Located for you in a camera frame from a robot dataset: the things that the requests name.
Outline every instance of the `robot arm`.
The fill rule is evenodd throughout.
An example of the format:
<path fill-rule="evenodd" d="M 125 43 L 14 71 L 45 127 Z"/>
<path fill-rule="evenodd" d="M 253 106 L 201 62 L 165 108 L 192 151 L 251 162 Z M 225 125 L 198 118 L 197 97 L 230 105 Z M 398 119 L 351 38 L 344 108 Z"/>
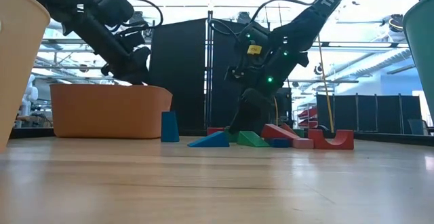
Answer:
<path fill-rule="evenodd" d="M 241 84 L 243 92 L 230 132 L 262 129 L 260 119 L 268 115 L 273 96 L 297 64 L 308 65 L 306 51 L 341 1 L 315 0 L 291 23 L 271 32 L 254 22 L 255 14 L 242 32 L 233 33 L 242 59 L 228 68 L 226 80 Z"/>
<path fill-rule="evenodd" d="M 114 78 L 132 84 L 150 84 L 146 60 L 151 51 L 147 47 L 137 48 L 144 44 L 141 32 L 150 27 L 146 22 L 126 24 L 134 14 L 128 0 L 36 1 L 54 20 L 62 23 L 64 35 L 75 32 L 93 48 L 95 55 L 107 62 L 101 70 L 104 75 L 111 72 Z M 107 28 L 118 29 L 121 25 L 131 28 L 117 34 Z"/>

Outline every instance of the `red block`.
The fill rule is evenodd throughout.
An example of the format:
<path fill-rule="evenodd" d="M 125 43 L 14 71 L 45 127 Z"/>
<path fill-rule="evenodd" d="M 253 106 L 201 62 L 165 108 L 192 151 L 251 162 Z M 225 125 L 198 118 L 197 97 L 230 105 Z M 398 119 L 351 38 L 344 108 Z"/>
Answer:
<path fill-rule="evenodd" d="M 295 138 L 292 147 L 296 149 L 313 149 L 313 140 L 308 138 Z"/>
<path fill-rule="evenodd" d="M 354 131 L 338 130 L 332 142 L 328 142 L 322 130 L 309 130 L 308 137 L 313 140 L 316 149 L 354 150 Z"/>
<path fill-rule="evenodd" d="M 207 136 L 214 134 L 215 132 L 224 132 L 224 128 L 208 128 L 206 130 Z"/>
<path fill-rule="evenodd" d="M 288 132 L 287 130 L 284 130 L 273 124 L 265 124 L 260 136 L 265 139 L 287 138 L 290 141 L 294 140 L 295 138 L 300 138 L 297 134 L 292 134 L 291 132 Z"/>
<path fill-rule="evenodd" d="M 288 132 L 291 132 L 291 133 L 294 134 L 294 135 L 297 135 L 297 133 L 295 133 L 295 131 L 293 131 L 293 130 L 291 129 L 291 127 L 290 127 L 289 125 L 287 125 L 286 123 L 283 123 L 280 127 L 281 127 L 282 129 L 288 131 Z"/>

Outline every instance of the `blue block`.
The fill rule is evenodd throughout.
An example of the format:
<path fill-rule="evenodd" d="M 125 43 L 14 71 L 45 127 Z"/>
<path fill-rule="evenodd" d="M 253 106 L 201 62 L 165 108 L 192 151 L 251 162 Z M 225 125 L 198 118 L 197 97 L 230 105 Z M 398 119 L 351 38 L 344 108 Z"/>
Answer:
<path fill-rule="evenodd" d="M 189 147 L 229 147 L 229 142 L 224 132 L 215 132 L 194 143 L 189 143 Z"/>
<path fill-rule="evenodd" d="M 179 142 L 178 122 L 176 121 L 176 113 L 173 111 L 161 114 L 161 142 Z"/>
<path fill-rule="evenodd" d="M 291 142 L 286 138 L 266 139 L 270 147 L 286 148 L 291 146 Z"/>

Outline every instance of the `orange bin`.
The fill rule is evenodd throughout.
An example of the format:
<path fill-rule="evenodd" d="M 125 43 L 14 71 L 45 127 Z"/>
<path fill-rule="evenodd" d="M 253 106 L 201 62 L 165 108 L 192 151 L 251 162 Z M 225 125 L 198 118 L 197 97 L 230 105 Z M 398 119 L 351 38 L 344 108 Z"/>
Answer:
<path fill-rule="evenodd" d="M 5 150 L 49 23 L 47 10 L 35 0 L 0 0 L 0 152 Z"/>
<path fill-rule="evenodd" d="M 73 138 L 159 138 L 172 94 L 156 86 L 53 84 L 54 133 Z"/>

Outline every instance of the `yellow label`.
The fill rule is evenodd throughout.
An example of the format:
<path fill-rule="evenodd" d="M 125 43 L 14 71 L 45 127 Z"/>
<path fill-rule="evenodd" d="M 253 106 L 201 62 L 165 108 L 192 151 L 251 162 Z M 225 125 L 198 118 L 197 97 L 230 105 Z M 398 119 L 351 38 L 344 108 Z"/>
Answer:
<path fill-rule="evenodd" d="M 247 51 L 247 54 L 260 54 L 261 50 L 262 50 L 261 46 L 250 45 L 249 50 Z"/>

